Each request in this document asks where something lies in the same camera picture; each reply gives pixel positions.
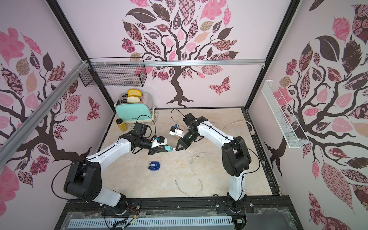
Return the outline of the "teal usb charger block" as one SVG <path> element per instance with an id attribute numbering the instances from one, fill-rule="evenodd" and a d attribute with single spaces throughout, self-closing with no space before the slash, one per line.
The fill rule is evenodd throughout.
<path id="1" fill-rule="evenodd" d="M 167 145 L 165 145 L 165 146 L 164 146 L 164 150 L 165 150 L 166 152 L 172 152 L 172 151 L 173 151 L 173 148 L 172 148 L 171 146 L 167 146 Z"/>

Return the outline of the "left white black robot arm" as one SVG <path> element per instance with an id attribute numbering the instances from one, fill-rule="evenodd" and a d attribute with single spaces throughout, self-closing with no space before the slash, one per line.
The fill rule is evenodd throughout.
<path id="1" fill-rule="evenodd" d="M 149 155 L 170 152 L 163 136 L 147 138 L 148 126 L 135 123 L 134 128 L 117 139 L 117 141 L 81 162 L 73 162 L 70 166 L 64 192 L 85 202 L 95 202 L 124 212 L 127 208 L 126 196 L 103 186 L 102 172 L 123 155 L 135 148 L 148 150 Z"/>

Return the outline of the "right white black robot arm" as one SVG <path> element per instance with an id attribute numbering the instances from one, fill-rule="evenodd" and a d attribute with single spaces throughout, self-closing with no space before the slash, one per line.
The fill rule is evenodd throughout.
<path id="1" fill-rule="evenodd" d="M 252 162 L 249 149 L 241 136 L 230 136 L 213 126 L 205 117 L 195 118 L 191 113 L 183 118 L 187 126 L 184 133 L 178 125 L 170 129 L 170 135 L 178 136 L 176 150 L 187 150 L 197 138 L 205 138 L 221 149 L 222 165 L 230 175 L 230 187 L 227 193 L 230 209 L 238 211 L 246 202 L 244 188 L 245 177 Z"/>

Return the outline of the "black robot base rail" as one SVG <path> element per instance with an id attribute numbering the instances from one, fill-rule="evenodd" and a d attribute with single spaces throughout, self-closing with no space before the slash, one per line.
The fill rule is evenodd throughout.
<path id="1" fill-rule="evenodd" d="M 231 217 L 232 226 L 202 227 L 143 227 L 75 230 L 301 230 L 302 224 L 288 196 L 247 196 L 238 211 L 230 209 L 225 196 L 129 198 L 127 209 L 119 214 L 102 204 L 79 200 L 67 202 L 55 228 L 67 230 L 70 219 L 99 218 L 164 218 L 164 217 Z"/>

